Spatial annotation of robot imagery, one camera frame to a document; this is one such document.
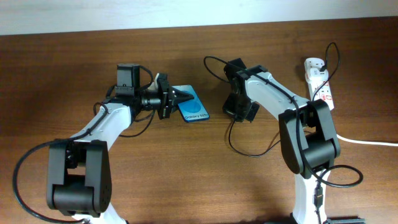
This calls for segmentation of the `blue Galaxy smartphone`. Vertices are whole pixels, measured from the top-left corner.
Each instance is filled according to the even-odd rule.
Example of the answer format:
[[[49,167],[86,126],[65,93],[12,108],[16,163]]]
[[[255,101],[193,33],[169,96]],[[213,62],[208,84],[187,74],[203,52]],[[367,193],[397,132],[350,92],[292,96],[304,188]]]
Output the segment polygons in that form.
[[[203,103],[191,85],[177,85],[174,86],[174,88],[184,93],[189,93],[194,97],[192,100],[178,104],[180,114],[186,123],[204,121],[210,118],[209,113],[203,106]]]

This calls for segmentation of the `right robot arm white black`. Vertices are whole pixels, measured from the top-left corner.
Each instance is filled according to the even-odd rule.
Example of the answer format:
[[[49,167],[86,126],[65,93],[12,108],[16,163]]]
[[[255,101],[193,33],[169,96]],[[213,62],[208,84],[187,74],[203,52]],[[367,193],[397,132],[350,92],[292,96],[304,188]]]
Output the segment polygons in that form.
[[[293,223],[327,223],[325,188],[350,188],[359,185],[363,173],[348,184],[328,181],[330,172],[339,169],[335,159],[341,147],[330,109],[323,100],[298,96],[276,81],[262,65],[248,68],[240,58],[226,62],[224,73],[232,92],[223,111],[234,122],[253,121],[264,107],[279,122],[282,157],[295,176]]]

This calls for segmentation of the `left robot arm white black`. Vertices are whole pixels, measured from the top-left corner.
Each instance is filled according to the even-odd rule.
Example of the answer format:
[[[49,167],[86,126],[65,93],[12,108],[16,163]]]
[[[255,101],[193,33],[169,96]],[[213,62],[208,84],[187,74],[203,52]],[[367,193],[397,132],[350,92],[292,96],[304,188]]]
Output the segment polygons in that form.
[[[84,223],[125,223],[111,205],[109,154],[119,135],[141,111],[169,118],[189,93],[172,87],[167,74],[152,75],[140,84],[142,65],[121,63],[117,83],[107,92],[95,117],[71,138],[49,147],[46,201],[49,208]]]

